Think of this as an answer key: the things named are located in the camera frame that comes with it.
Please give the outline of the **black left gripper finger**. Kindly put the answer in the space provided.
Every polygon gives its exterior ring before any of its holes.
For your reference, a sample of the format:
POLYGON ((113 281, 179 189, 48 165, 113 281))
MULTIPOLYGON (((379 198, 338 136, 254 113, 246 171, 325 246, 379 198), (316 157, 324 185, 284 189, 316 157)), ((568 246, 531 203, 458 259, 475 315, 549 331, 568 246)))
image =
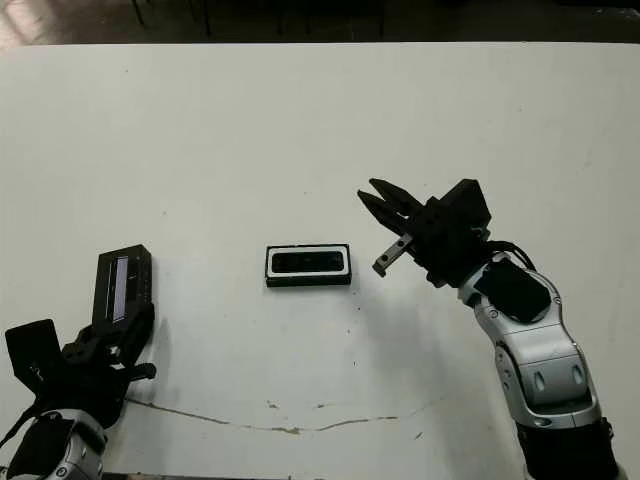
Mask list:
POLYGON ((93 356, 98 344, 99 338, 95 333, 94 327, 88 325, 79 331, 73 342, 66 344, 66 355, 93 356))
POLYGON ((116 358, 120 364, 135 364, 151 337, 155 320, 154 305, 149 302, 142 305, 127 320, 117 337, 116 358))

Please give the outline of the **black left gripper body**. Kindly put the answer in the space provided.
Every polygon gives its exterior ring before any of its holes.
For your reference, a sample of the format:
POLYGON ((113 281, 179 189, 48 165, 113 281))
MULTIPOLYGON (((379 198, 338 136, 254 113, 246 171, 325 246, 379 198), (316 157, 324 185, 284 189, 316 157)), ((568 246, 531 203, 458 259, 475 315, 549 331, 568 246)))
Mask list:
POLYGON ((66 348, 38 352, 28 360, 31 416, 79 410, 107 429, 119 419, 129 385, 156 374, 152 363, 120 364, 109 349, 96 349, 93 356, 67 356, 66 348))

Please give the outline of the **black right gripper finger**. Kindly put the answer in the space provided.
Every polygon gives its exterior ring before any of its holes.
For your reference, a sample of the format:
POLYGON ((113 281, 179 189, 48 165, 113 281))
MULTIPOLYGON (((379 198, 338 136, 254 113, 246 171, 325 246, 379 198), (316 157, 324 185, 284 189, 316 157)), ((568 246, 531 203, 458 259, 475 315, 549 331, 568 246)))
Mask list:
POLYGON ((396 213, 415 214, 424 207, 409 192, 386 180, 371 178, 369 184, 396 213))
POLYGON ((406 233, 407 218, 411 214, 396 213, 386 204, 381 196, 376 196, 362 190, 357 191, 357 196, 381 225, 399 236, 406 233))

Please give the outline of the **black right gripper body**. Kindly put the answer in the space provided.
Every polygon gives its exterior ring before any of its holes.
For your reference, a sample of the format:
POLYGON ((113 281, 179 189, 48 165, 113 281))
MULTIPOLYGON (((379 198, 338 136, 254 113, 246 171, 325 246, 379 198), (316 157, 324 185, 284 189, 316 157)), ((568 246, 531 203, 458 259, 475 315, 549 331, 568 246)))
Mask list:
POLYGON ((380 276, 404 253, 427 271, 436 287, 459 287, 490 256, 487 246, 491 214, 483 199, 429 198, 407 218, 406 233, 374 262, 380 276))

